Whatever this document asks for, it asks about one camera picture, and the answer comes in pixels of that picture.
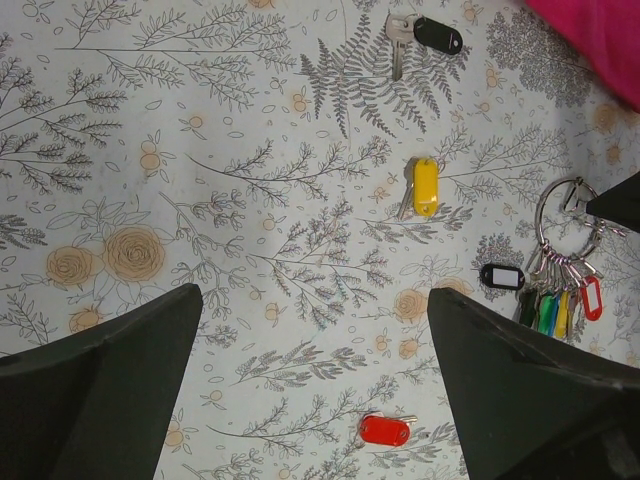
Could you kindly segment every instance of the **floral pattern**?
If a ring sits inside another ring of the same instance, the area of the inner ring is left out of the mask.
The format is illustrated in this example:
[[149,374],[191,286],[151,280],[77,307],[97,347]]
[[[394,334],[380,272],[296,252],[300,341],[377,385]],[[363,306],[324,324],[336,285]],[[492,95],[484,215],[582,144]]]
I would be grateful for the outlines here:
[[[511,317],[478,270],[524,267],[551,181],[579,172],[602,192],[635,174],[640,115],[506,1],[5,10],[0,356],[195,282],[205,308],[158,480],[467,478],[429,292]],[[412,42],[392,82],[389,11],[454,25],[465,48]],[[416,155],[438,164],[440,204],[398,220]],[[550,202],[552,242],[576,250],[587,230]],[[634,367],[638,238],[606,234],[590,257],[604,314],[578,312],[570,339]],[[409,443],[358,448],[370,410],[416,415]]]

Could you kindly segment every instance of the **yellow key tag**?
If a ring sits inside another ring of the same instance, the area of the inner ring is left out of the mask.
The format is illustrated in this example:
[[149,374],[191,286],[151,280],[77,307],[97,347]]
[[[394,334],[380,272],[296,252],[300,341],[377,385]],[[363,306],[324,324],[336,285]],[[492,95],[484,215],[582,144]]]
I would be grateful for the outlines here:
[[424,217],[438,208],[438,164],[432,158],[419,159],[413,169],[413,208]]
[[560,305],[558,306],[558,316],[556,320],[556,329],[553,336],[556,338],[564,338],[567,334],[567,319],[569,316],[569,292],[564,292],[560,297]]

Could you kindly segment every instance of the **pink cloth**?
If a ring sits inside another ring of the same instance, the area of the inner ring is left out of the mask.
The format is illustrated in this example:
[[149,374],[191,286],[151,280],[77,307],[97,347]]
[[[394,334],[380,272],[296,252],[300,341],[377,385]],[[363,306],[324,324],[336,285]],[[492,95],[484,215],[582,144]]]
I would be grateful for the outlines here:
[[640,112],[640,0],[526,0]]

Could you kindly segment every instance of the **green key tag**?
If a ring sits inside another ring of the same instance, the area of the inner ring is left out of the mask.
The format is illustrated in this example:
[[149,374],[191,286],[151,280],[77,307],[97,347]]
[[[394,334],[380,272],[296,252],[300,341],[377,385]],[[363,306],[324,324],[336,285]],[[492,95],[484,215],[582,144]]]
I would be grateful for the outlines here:
[[553,315],[553,304],[555,298],[553,295],[545,295],[540,300],[540,322],[538,323],[538,331],[540,333],[548,334],[549,328],[551,328],[551,316]]

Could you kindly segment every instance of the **silver key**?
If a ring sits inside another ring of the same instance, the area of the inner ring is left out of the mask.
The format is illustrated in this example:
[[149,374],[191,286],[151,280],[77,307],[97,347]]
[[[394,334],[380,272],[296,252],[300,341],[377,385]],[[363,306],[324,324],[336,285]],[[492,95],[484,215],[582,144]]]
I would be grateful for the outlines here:
[[389,14],[385,32],[393,43],[392,78],[396,82],[402,78],[402,59],[407,44],[414,39],[411,16]]
[[416,162],[418,161],[418,157],[411,157],[411,159],[407,162],[404,167],[404,178],[407,180],[407,189],[404,192],[404,197],[402,197],[402,203],[400,204],[400,208],[398,209],[398,220],[402,221],[404,218],[404,214],[409,208],[409,204],[413,198],[413,169],[416,166]]

